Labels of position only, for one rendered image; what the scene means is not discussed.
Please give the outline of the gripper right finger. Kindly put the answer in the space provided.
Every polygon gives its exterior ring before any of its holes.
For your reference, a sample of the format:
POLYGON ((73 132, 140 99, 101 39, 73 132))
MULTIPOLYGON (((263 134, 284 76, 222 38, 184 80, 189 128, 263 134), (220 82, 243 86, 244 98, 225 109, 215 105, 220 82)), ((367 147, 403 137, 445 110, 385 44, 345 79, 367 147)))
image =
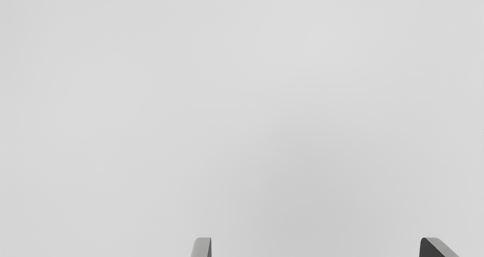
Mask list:
POLYGON ((459 257, 446 243, 435 237, 420 240, 419 257, 459 257))

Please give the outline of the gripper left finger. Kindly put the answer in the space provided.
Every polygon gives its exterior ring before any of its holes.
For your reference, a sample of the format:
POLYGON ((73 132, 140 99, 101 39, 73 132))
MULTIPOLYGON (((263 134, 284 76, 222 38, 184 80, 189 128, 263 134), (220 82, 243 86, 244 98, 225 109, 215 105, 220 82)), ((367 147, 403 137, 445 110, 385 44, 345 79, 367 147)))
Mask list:
POLYGON ((211 237, 199 237, 195 239, 191 257, 212 257, 211 237))

